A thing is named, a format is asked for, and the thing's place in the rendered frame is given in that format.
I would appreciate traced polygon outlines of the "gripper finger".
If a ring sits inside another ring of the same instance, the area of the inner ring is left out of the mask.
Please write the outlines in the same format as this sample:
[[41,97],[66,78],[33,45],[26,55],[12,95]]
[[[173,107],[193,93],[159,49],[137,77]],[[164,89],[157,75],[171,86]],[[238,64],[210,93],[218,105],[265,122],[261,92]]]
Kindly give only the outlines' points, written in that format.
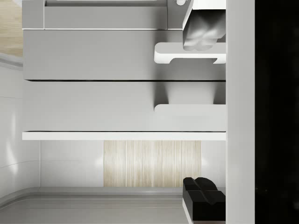
[[226,196],[209,179],[183,179],[182,205],[189,224],[225,224]]
[[183,49],[204,51],[226,35],[226,10],[210,5],[213,0],[191,0],[183,20]]

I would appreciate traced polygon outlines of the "white cabinet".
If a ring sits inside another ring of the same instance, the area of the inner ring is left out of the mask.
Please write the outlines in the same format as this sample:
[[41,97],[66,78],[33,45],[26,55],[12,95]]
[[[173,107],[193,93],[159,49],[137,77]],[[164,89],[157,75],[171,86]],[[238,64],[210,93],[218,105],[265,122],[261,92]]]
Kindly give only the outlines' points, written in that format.
[[24,140],[225,140],[226,42],[191,0],[23,0]]

